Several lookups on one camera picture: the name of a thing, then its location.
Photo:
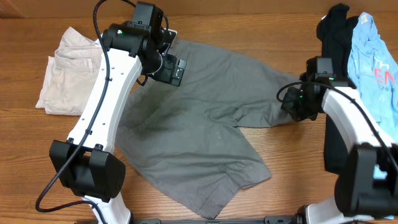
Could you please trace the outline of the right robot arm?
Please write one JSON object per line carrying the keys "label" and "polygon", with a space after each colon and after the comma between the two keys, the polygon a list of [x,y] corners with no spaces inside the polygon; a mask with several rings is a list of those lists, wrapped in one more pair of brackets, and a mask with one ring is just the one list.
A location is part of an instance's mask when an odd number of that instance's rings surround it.
{"label": "right robot arm", "polygon": [[320,113],[334,122],[348,152],[334,194],[302,207],[295,223],[370,223],[397,215],[397,143],[375,122],[349,78],[332,60],[314,57],[297,82],[283,87],[281,108],[295,121]]}

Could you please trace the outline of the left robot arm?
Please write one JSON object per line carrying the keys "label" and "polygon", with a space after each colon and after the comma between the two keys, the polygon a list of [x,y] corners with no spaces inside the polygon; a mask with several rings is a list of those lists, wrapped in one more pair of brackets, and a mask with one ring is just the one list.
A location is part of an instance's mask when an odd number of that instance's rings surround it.
{"label": "left robot arm", "polygon": [[117,127],[139,77],[179,86],[186,62],[169,54],[177,32],[156,5],[137,2],[131,20],[98,33],[103,50],[88,102],[66,141],[54,141],[49,156],[54,179],[91,207],[98,223],[132,223],[121,189],[126,166],[114,156]]}

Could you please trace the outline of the grey shorts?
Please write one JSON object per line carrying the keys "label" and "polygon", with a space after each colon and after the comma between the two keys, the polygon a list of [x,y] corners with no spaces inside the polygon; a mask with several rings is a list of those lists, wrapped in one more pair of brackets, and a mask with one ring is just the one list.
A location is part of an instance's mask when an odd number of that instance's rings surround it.
{"label": "grey shorts", "polygon": [[172,53],[187,63],[180,86],[149,80],[131,94],[116,143],[154,187],[213,219],[240,189],[271,177],[241,128],[291,122],[276,94],[295,76],[198,42]]}

